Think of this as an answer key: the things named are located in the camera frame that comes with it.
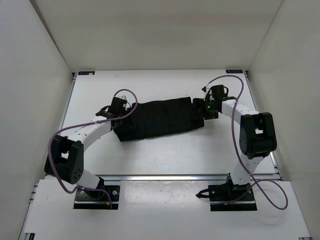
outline black cloth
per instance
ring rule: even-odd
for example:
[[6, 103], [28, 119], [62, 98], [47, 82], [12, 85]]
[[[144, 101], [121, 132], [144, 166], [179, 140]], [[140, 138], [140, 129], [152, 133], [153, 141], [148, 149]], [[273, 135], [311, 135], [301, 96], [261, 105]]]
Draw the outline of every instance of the black cloth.
[[191, 98], [183, 97], [138, 103], [135, 111], [113, 130], [119, 140], [124, 142], [184, 133], [204, 125], [202, 117], [194, 117]]

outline cable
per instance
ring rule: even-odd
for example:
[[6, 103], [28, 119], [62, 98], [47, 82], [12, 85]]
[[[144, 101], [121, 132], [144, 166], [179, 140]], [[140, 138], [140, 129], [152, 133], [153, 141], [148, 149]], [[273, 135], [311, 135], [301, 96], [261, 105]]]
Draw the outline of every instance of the cable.
[[52, 137], [50, 138], [49, 143], [48, 143], [48, 158], [49, 158], [49, 162], [50, 162], [52, 171], [54, 173], [54, 176], [58, 180], [58, 182], [59, 182], [60, 186], [63, 188], [63, 190], [68, 194], [73, 194], [77, 189], [84, 189], [84, 190], [87, 190], [87, 191], [94, 191], [94, 192], [103, 192], [108, 197], [108, 200], [110, 202], [110, 209], [112, 209], [111, 198], [110, 198], [109, 193], [104, 189], [94, 189], [94, 188], [88, 188], [88, 187], [82, 187], [82, 186], [76, 186], [73, 190], [67, 189], [67, 187], [62, 182], [62, 179], [59, 177], [59, 174], [57, 172], [56, 166], [54, 164], [54, 160], [53, 160], [52, 152], [51, 152], [51, 146], [52, 146], [52, 142], [55, 139], [55, 137], [58, 134], [66, 131], [66, 130], [80, 128], [80, 127], [86, 127], [86, 126], [90, 126], [90, 125], [94, 125], [94, 124], [102, 124], [102, 123], [109, 122], [109, 121], [121, 120], [121, 119], [125, 119], [126, 117], [131, 115], [136, 110], [136, 108], [138, 106], [138, 99], [137, 99], [137, 96], [129, 89], [120, 89], [119, 91], [117, 91], [114, 94], [114, 96], [116, 96], [118, 93], [123, 92], [123, 91], [131, 93], [134, 96], [134, 99], [135, 99], [135, 106], [133, 107], [133, 109], [128, 114], [126, 114], [124, 116], [120, 116], [120, 117], [115, 117], [115, 118], [110, 118], [110, 119], [105, 119], [105, 120], [100, 120], [100, 121], [91, 121], [91, 122], [87, 122], [87, 123], [82, 123], [82, 124], [78, 124], [78, 125], [73, 125], [73, 126], [68, 126], [68, 127], [62, 128], [62, 129], [56, 131], [52, 135]]
[[[288, 200], [288, 196], [285, 192], [285, 190], [275, 181], [273, 180], [270, 180], [270, 179], [260, 179], [260, 180], [256, 180], [256, 178], [253, 176], [253, 174], [246, 168], [246, 166], [244, 165], [244, 163], [242, 162], [241, 160], [241, 157], [240, 157], [240, 154], [239, 154], [239, 150], [238, 150], [238, 147], [237, 147], [237, 141], [236, 141], [236, 134], [235, 134], [235, 112], [236, 112], [236, 107], [237, 107], [237, 104], [238, 104], [238, 101], [239, 101], [239, 98], [241, 97], [243, 91], [244, 91], [244, 87], [245, 87], [245, 84], [244, 84], [244, 81], [236, 76], [236, 75], [222, 75], [222, 76], [218, 76], [216, 77], [215, 79], [211, 80], [208, 82], [208, 84], [206, 85], [206, 87], [211, 84], [213, 81], [215, 80], [218, 80], [218, 79], [221, 79], [221, 78], [225, 78], [225, 77], [232, 77], [232, 78], [236, 78], [238, 80], [240, 80], [241, 82], [241, 90], [240, 90], [240, 93], [239, 95], [237, 96], [236, 100], [235, 100], [235, 103], [234, 103], [234, 106], [233, 106], [233, 109], [232, 109], [232, 115], [231, 115], [231, 133], [232, 133], [232, 141], [233, 141], [233, 145], [234, 145], [234, 149], [235, 149], [235, 153], [236, 153], [236, 156], [241, 164], [241, 166], [243, 167], [243, 169], [250, 175], [250, 177], [252, 178], [252, 180], [254, 181], [254, 183], [247, 189], [247, 191], [242, 195], [240, 196], [239, 198], [235, 199], [235, 200], [231, 200], [231, 201], [222, 201], [222, 202], [216, 202], [216, 203], [211, 203], [212, 205], [220, 205], [220, 204], [230, 204], [230, 203], [234, 203], [236, 201], [238, 201], [239, 199], [243, 198], [248, 192], [249, 190], [252, 189], [252, 187], [254, 185], [257, 185], [258, 188], [260, 189], [260, 191], [263, 193], [263, 195], [265, 196], [265, 198], [269, 201], [269, 203], [274, 206], [276, 209], [279, 209], [279, 210], [285, 210], [287, 207], [288, 207], [288, 204], [289, 204], [289, 200]], [[274, 204], [274, 202], [268, 197], [268, 195], [266, 194], [266, 192], [262, 189], [262, 187], [260, 186], [260, 182], [270, 182], [270, 183], [273, 183], [275, 185], [277, 185], [280, 190], [282, 191], [283, 195], [284, 195], [284, 198], [285, 198], [285, 206], [284, 207], [279, 207], [277, 205]]]

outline white enclosure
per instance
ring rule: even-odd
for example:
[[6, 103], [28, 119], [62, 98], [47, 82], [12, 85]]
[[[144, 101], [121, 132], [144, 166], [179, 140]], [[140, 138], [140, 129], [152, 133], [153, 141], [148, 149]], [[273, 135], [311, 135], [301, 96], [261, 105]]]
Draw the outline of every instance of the white enclosure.
[[[0, 0], [0, 239], [16, 240], [21, 232], [20, 240], [29, 238], [24, 233], [35, 233], [35, 240], [94, 234], [100, 239], [320, 239], [319, 22], [318, 0]], [[73, 211], [74, 196], [64, 194], [54, 178], [43, 179], [51, 134], [62, 125], [89, 121], [119, 88], [134, 90], [140, 102], [199, 98], [208, 80], [224, 74], [217, 69], [248, 70], [248, 80], [241, 75], [246, 80], [241, 102], [254, 108], [255, 100], [260, 111], [273, 115], [284, 181], [270, 157], [256, 173], [276, 177], [288, 194], [287, 210], [273, 209], [255, 188], [254, 213], [212, 215], [205, 200], [185, 202], [186, 195], [207, 186], [207, 175], [221, 180], [236, 162], [228, 117], [150, 140], [160, 148], [150, 149], [148, 140], [120, 144], [112, 134], [92, 145], [85, 154], [88, 170], [108, 180], [112, 174], [131, 175], [122, 179], [118, 213]], [[97, 74], [73, 81], [71, 72], [81, 70]], [[239, 83], [226, 82], [235, 95]], [[205, 134], [213, 130], [215, 136]], [[223, 147], [217, 147], [219, 139]], [[194, 151], [192, 141], [199, 143]], [[203, 160], [211, 145], [216, 155]], [[199, 146], [206, 146], [201, 154]], [[173, 162], [161, 150], [168, 148]], [[202, 181], [129, 181], [146, 180], [136, 176], [141, 174], [172, 175], [170, 180], [194, 174]], [[283, 204], [275, 186], [263, 186]], [[154, 191], [159, 188], [166, 192]], [[142, 225], [148, 230], [140, 234]], [[120, 233], [106, 237], [114, 229]]]
[[73, 72], [249, 69], [281, 0], [32, 0]]
[[30, 2], [0, 1], [0, 239], [19, 237], [71, 83]]

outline white wall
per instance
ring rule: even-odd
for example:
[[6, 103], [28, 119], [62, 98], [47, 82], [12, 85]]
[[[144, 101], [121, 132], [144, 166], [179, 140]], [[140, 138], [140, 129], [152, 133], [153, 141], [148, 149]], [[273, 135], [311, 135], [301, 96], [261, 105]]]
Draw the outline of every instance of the white wall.
[[320, 239], [320, 1], [285, 0], [249, 70], [261, 110], [273, 114], [276, 157]]
[[78, 70], [247, 70], [282, 0], [31, 0]]
[[19, 237], [71, 83], [30, 2], [0, 3], [0, 239]]

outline white table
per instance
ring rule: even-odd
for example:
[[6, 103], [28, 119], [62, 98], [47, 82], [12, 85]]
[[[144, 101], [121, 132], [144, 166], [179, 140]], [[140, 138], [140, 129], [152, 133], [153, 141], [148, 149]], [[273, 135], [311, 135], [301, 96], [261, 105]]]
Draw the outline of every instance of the white table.
[[[119, 89], [130, 89], [140, 103], [181, 97], [202, 98], [201, 88], [225, 70], [128, 70], [96, 71], [78, 75], [63, 126], [89, 122], [95, 113], [111, 103]], [[236, 74], [245, 84], [240, 102], [254, 109], [243, 73]], [[229, 88], [230, 96], [239, 94], [241, 83], [228, 77], [214, 82]], [[130, 103], [134, 98], [124, 92]], [[120, 142], [114, 132], [90, 146], [84, 154], [84, 167], [97, 175], [175, 175], [227, 174], [237, 157], [232, 144], [231, 119], [222, 114], [206, 120], [205, 126], [183, 134], [153, 139]], [[239, 136], [239, 125], [235, 125]], [[270, 157], [257, 167], [256, 174], [274, 174]]]
[[[25, 233], [34, 240], [298, 240], [310, 237], [291, 182], [278, 182], [289, 198], [284, 211], [273, 208], [253, 187], [257, 211], [210, 212], [208, 199], [195, 194], [206, 181], [122, 181], [118, 210], [73, 209], [56, 179], [41, 180]], [[275, 204], [279, 189], [261, 183]]]
[[[122, 88], [135, 92], [140, 103], [199, 98], [209, 80], [224, 74], [224, 70], [157, 70], [81, 75], [76, 79], [64, 126], [90, 121]], [[245, 82], [241, 102], [254, 108], [245, 76], [238, 76]], [[227, 86], [231, 96], [240, 90], [239, 81], [233, 78], [215, 84]], [[131, 103], [134, 101], [129, 94], [126, 96]], [[238, 125], [235, 130], [238, 136]], [[54, 177], [47, 176], [39, 182], [24, 228], [25, 233], [35, 234], [34, 240], [298, 240], [310, 236], [290, 182], [278, 181], [289, 199], [284, 211], [273, 208], [254, 186], [257, 211], [210, 212], [209, 200], [195, 197], [208, 182], [179, 181], [178, 175], [186, 174], [201, 178], [215, 175], [212, 179], [220, 179], [216, 184], [225, 182], [222, 174], [230, 172], [237, 161], [229, 117], [207, 120], [205, 127], [192, 132], [139, 141], [119, 142], [111, 132], [88, 148], [84, 160], [85, 168], [94, 174], [149, 175], [121, 176], [122, 180], [150, 179], [154, 175], [153, 180], [158, 181], [123, 180], [118, 210], [84, 210], [73, 209], [74, 194], [66, 194]], [[272, 179], [275, 169], [271, 158], [264, 159], [255, 173]], [[285, 204], [275, 185], [261, 185], [275, 204]]]

